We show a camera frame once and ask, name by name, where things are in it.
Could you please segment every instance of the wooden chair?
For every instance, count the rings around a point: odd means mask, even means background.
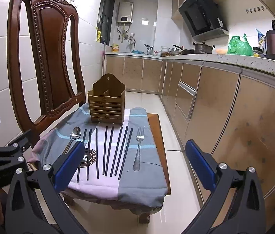
[[[41,116],[31,121],[24,101],[19,63],[20,9],[24,1],[37,74]],[[78,93],[69,81],[65,37],[71,20],[71,49]],[[85,103],[78,42],[78,14],[66,0],[10,0],[7,32],[7,61],[10,94],[20,129],[31,130],[33,147],[40,134],[74,105]]]

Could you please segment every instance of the printed logo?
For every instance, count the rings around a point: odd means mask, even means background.
[[[90,154],[89,154],[89,166],[95,163],[96,161],[96,153],[95,150],[90,149]],[[87,167],[88,164],[88,149],[85,149],[85,155],[81,161],[80,167]]]

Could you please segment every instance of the black range hood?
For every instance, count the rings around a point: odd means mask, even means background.
[[[213,0],[186,0],[179,12],[195,41],[228,36],[223,17]]]

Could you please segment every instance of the drawer handle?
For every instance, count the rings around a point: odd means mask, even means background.
[[[196,95],[196,91],[185,83],[179,82],[179,86],[193,97]]]

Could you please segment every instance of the blue gripper pad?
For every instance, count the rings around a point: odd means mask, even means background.
[[[216,188],[216,172],[214,168],[214,163],[216,163],[215,160],[210,154],[203,153],[192,139],[187,141],[185,152],[203,187],[213,192]],[[210,166],[203,155],[209,155],[208,160],[212,166]]]
[[[64,191],[71,178],[75,174],[85,155],[85,146],[82,142],[76,142],[68,154],[60,155],[54,163],[54,168],[61,164],[54,175],[54,190],[59,193]]]

